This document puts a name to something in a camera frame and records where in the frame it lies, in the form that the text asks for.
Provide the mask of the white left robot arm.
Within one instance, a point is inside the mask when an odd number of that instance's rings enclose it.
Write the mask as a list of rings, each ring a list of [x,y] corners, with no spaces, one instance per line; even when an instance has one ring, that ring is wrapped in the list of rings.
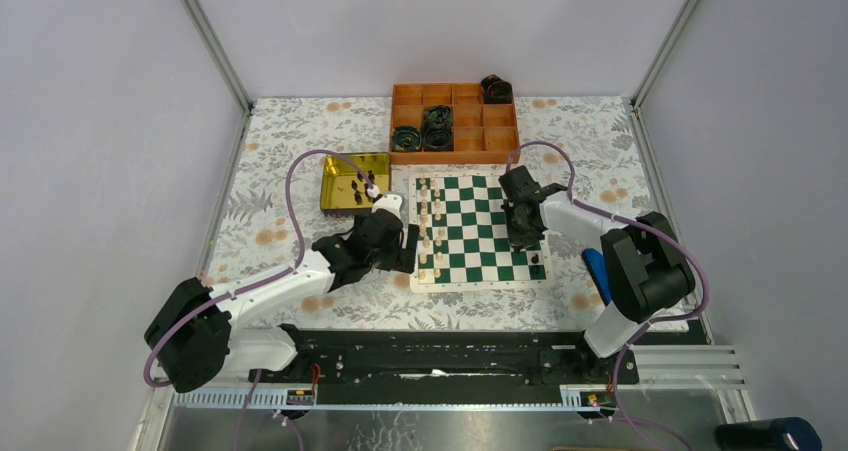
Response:
[[[206,286],[198,278],[176,286],[144,333],[150,349],[144,376],[152,387],[194,391],[225,376],[275,371],[296,382],[310,356],[291,326],[258,328],[279,308],[327,295],[375,271],[415,269],[419,226],[381,209],[358,216],[346,232],[318,239],[296,268],[270,270],[246,284]]]

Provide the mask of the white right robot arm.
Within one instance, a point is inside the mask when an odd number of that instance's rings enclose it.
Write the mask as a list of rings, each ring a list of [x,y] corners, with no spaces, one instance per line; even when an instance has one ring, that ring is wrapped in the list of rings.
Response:
[[[524,166],[498,178],[507,237],[514,250],[541,244],[555,232],[571,236],[603,258],[608,300],[583,332],[573,357],[575,373],[597,383],[613,369],[612,355],[661,310],[694,291],[695,276],[667,218],[657,212],[636,219],[579,201],[565,185],[541,186]]]

